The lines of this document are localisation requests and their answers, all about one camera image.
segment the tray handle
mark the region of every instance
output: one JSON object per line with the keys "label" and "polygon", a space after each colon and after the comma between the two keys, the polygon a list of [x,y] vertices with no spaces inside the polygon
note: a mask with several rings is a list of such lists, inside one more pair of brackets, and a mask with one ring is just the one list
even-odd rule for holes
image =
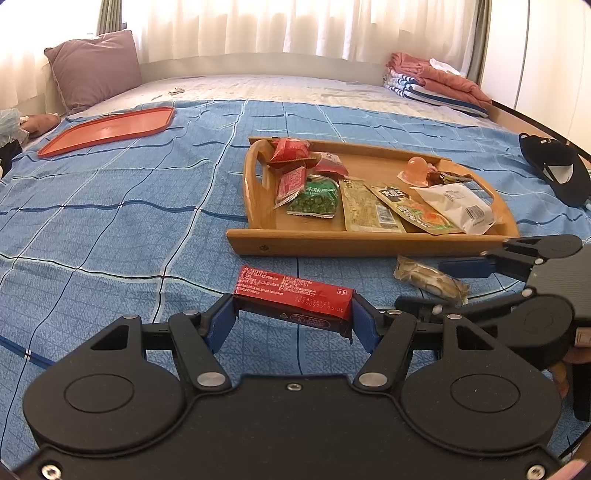
{"label": "tray handle", "polygon": [[[266,162],[273,156],[274,150],[267,140],[254,142],[244,159],[244,207],[250,228],[275,228],[275,180],[269,172]],[[256,163],[262,164],[262,182],[256,176]]]}

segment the pink blanket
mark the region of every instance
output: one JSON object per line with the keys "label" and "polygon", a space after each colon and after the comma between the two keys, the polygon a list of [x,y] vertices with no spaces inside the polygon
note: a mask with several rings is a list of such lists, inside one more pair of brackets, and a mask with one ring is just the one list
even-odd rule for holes
{"label": "pink blanket", "polygon": [[422,86],[432,92],[441,93],[482,108],[492,105],[491,99],[480,90],[476,83],[459,75],[437,70],[431,66],[428,60],[397,52],[392,53],[387,66],[397,73],[416,78]]}

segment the black cap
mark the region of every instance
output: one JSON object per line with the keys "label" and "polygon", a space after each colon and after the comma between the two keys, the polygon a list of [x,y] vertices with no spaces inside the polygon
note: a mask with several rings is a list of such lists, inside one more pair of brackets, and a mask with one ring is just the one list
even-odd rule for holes
{"label": "black cap", "polygon": [[[558,140],[520,134],[521,154],[535,174],[552,187],[554,194],[569,207],[583,206],[591,196],[591,179],[577,151]],[[560,183],[551,167],[569,167],[570,178]]]}

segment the orange plastic lid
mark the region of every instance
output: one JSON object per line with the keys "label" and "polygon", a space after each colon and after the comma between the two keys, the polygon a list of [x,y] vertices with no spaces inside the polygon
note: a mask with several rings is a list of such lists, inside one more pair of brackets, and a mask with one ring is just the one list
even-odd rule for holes
{"label": "orange plastic lid", "polygon": [[171,106],[159,106],[97,118],[63,131],[39,150],[38,155],[53,157],[79,148],[157,134],[168,128],[173,112]]}

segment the bed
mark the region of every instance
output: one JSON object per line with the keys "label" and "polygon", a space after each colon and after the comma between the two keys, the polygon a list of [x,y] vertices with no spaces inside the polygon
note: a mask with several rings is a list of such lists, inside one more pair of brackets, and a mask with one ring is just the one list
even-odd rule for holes
{"label": "bed", "polygon": [[[183,88],[171,96],[169,91]],[[173,105],[157,135],[40,160],[59,132],[97,115]],[[386,145],[450,157],[503,195],[523,235],[591,238],[591,222],[563,205],[528,168],[517,135],[387,89],[299,77],[224,76],[143,85],[66,118],[14,161],[0,182],[0,454],[16,466],[35,449],[22,416],[29,383],[122,314],[166,321],[205,310],[232,291],[243,264],[357,289],[387,309],[426,293],[392,277],[394,258],[240,258],[225,239],[246,228],[242,162],[248,137],[291,135]],[[470,282],[478,301],[522,285],[493,275]],[[164,352],[148,359],[174,370]],[[367,358],[330,332],[241,313],[216,355],[242,374],[353,375]],[[415,354],[411,370],[433,360]],[[567,402],[550,447],[586,428]]]}

